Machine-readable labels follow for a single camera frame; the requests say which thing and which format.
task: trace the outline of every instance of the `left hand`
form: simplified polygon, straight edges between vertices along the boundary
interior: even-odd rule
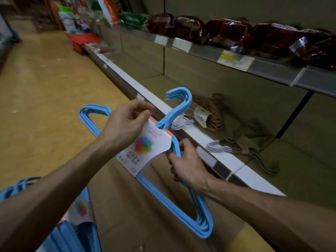
[[[112,111],[97,141],[108,153],[119,153],[140,135],[154,109],[149,102],[138,99],[119,106]]]

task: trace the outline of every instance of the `right hand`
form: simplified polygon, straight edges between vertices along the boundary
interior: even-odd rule
[[[182,158],[175,155],[172,151],[166,153],[167,158],[172,163],[171,173],[175,175],[174,180],[183,180],[188,186],[195,190],[206,185],[207,179],[215,178],[204,167],[202,160],[190,140],[180,141],[181,151],[184,150]]]

